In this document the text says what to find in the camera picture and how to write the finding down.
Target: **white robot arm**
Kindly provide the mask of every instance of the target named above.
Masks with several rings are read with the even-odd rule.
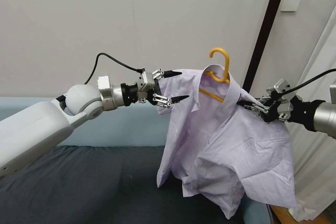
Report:
[[[327,133],[336,139],[336,84],[330,85],[331,103],[323,100],[303,102],[295,93],[296,90],[335,71],[336,69],[327,70],[295,88],[286,80],[280,79],[267,89],[268,96],[257,99],[259,104],[239,101],[238,105],[252,110],[265,122],[280,120],[299,123],[308,131]]]
[[[75,85],[50,102],[39,102],[0,121],[0,177],[17,171],[65,140],[75,128],[98,117],[103,111],[115,110],[131,103],[169,108],[188,97],[168,99],[161,96],[158,80],[181,74],[158,69],[142,70],[133,85],[110,84],[109,77],[99,77],[98,88]]]

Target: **white wall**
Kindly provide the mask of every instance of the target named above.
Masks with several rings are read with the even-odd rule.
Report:
[[[242,83],[268,0],[0,0],[0,96],[60,95],[83,83],[97,53],[136,68],[197,68],[213,47]],[[136,73],[101,59],[115,83]]]
[[[335,5],[336,0],[301,0],[296,12],[278,10],[252,95],[266,94],[266,88],[281,78],[297,85]]]

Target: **light purple shirt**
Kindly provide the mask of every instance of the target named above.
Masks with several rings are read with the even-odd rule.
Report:
[[[163,96],[190,97],[160,114],[171,113],[157,186],[170,171],[182,180],[183,196],[203,194],[219,205],[226,218],[247,196],[266,204],[296,205],[292,149],[284,123],[264,122],[236,105],[242,99],[257,102],[230,75],[230,85],[203,73],[223,76],[220,65],[204,70],[180,69],[182,75],[160,80]],[[199,88],[225,99],[223,103]]]

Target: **yellow hanger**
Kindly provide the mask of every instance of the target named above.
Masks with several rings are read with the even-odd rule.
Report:
[[[217,82],[225,82],[227,84],[230,84],[230,80],[228,78],[228,74],[229,74],[229,63],[230,63],[230,57],[229,57],[229,54],[223,49],[223,48],[219,48],[219,47],[216,47],[216,48],[213,48],[211,51],[210,51],[210,58],[212,58],[214,56],[214,53],[215,52],[220,52],[222,53],[222,55],[224,55],[224,58],[225,58],[225,68],[224,68],[224,76],[222,79],[218,78],[215,76],[215,74],[212,72],[212,71],[209,71],[209,72],[205,72],[205,74],[207,76],[211,76],[211,78]],[[215,95],[215,94],[211,94],[207,91],[205,91],[204,89],[199,89],[200,92],[216,99],[217,101],[219,102],[224,102],[224,99]]]

